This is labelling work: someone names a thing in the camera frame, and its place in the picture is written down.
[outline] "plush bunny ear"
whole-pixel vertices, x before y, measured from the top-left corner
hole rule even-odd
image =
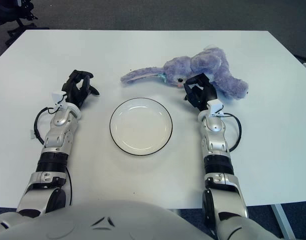
[[[128,74],[121,77],[122,83],[133,83],[135,80],[142,79],[145,77],[157,76],[164,73],[162,67],[146,67],[138,70],[129,72]]]

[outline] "plush toy head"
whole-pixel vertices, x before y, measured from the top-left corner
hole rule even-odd
[[[214,87],[228,98],[242,99],[248,93],[249,85],[231,75],[226,55],[218,47],[205,48],[192,58],[175,57],[167,61],[163,67],[147,67],[132,71],[121,77],[121,81],[131,83],[149,76],[161,76],[166,83],[182,87],[187,79],[201,73],[207,75]]]

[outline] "gray carpet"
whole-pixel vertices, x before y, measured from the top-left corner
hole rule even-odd
[[[290,52],[306,57],[306,0],[32,0],[38,27],[86,30],[267,30]],[[7,30],[0,26],[0,55],[6,50]],[[306,202],[283,208],[299,239],[306,239]],[[0,213],[10,209],[0,208]],[[249,207],[251,219],[278,237],[270,206]],[[182,216],[201,230],[200,209]]]

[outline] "table leg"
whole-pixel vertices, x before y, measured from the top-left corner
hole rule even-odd
[[[289,220],[287,216],[285,215],[285,212],[282,208],[281,204],[273,204],[271,205],[274,215],[276,217],[276,220],[278,222],[279,228],[282,231],[282,234],[284,236],[285,240],[295,240],[295,235],[292,231],[291,225],[289,223]]]

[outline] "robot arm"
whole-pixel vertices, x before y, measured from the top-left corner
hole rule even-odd
[[[90,86],[92,77],[89,72],[74,70],[62,91],[52,93],[55,115],[46,134],[36,171],[32,173],[16,210],[22,216],[34,218],[65,207],[66,194],[62,186],[66,183],[68,158],[81,118],[79,108],[89,94],[99,95]],[[82,87],[78,89],[76,84],[82,79]]]
[[[222,112],[223,104],[218,100],[215,88],[204,73],[188,79],[184,88],[187,93],[185,99],[201,111],[198,121],[201,123],[201,148],[205,169],[205,191],[202,195],[205,224],[214,233],[223,233],[223,229],[228,229],[220,227],[223,221],[229,221],[232,217],[248,218],[247,207],[239,180],[234,176],[230,150],[224,137],[226,126],[221,120],[221,117],[225,117]]]

